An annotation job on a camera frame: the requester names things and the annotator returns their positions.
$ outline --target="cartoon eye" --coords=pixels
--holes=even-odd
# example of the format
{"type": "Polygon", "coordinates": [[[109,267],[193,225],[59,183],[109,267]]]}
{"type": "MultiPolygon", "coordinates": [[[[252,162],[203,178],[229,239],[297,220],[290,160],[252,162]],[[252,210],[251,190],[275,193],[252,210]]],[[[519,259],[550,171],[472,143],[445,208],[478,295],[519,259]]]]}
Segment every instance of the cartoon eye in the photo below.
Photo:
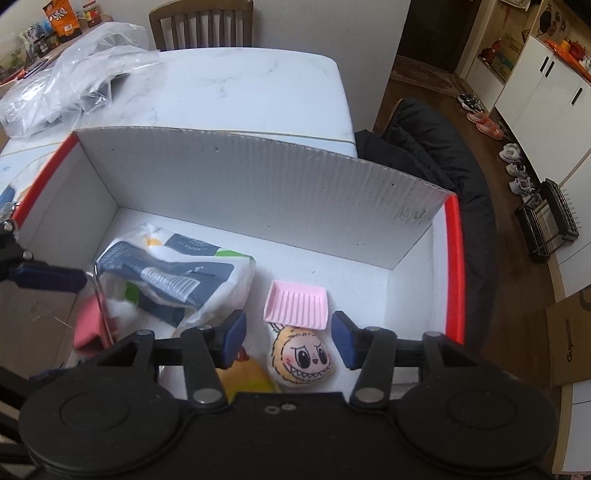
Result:
{"type": "Polygon", "coordinates": [[[322,365],[326,365],[329,360],[326,358],[324,349],[320,345],[316,345],[316,351],[318,352],[318,358],[320,358],[322,365]]]}
{"type": "Polygon", "coordinates": [[[295,361],[300,366],[300,368],[308,368],[310,366],[310,354],[308,353],[306,347],[294,350],[296,350],[295,361]]]}

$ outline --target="dining table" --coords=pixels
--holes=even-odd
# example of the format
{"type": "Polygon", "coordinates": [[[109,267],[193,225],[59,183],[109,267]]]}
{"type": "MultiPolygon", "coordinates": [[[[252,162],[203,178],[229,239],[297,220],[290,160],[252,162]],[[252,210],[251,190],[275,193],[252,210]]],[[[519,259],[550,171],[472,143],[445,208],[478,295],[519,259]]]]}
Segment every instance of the dining table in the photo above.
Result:
{"type": "Polygon", "coordinates": [[[0,205],[18,201],[72,130],[84,128],[214,130],[357,156],[332,59],[236,47],[163,51],[157,59],[113,79],[111,101],[82,115],[73,128],[57,121],[29,137],[11,138],[0,153],[0,205]]]}

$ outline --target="toothy grin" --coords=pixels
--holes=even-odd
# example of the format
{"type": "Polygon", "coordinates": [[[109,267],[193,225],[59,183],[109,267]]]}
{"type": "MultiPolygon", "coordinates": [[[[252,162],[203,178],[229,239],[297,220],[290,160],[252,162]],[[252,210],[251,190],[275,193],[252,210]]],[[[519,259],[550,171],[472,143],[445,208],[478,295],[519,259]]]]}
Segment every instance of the toothy grin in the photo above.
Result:
{"type": "Polygon", "coordinates": [[[301,370],[298,370],[290,364],[285,364],[285,366],[287,367],[289,373],[291,373],[297,379],[303,380],[305,382],[313,382],[314,380],[319,380],[321,377],[328,374],[330,370],[332,370],[332,361],[329,362],[328,366],[324,370],[321,370],[320,372],[315,374],[307,374],[301,370]]]}

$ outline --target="cartoon face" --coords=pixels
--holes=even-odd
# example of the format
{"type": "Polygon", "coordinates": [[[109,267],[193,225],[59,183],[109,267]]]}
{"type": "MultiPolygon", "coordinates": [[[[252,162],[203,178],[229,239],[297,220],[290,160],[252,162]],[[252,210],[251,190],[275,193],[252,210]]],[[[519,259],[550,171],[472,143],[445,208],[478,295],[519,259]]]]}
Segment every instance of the cartoon face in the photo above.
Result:
{"type": "Polygon", "coordinates": [[[314,332],[270,325],[278,333],[269,359],[269,369],[277,381],[289,387],[306,385],[332,371],[330,355],[314,332]]]}

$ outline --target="door mat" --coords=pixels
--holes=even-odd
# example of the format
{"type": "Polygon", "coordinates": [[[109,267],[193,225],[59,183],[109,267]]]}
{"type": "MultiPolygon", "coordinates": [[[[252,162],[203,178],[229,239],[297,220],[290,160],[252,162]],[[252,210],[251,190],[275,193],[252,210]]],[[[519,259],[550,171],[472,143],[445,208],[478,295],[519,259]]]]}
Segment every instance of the door mat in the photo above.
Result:
{"type": "Polygon", "coordinates": [[[451,97],[464,93],[464,89],[458,84],[453,73],[401,55],[396,56],[390,78],[451,97]]]}

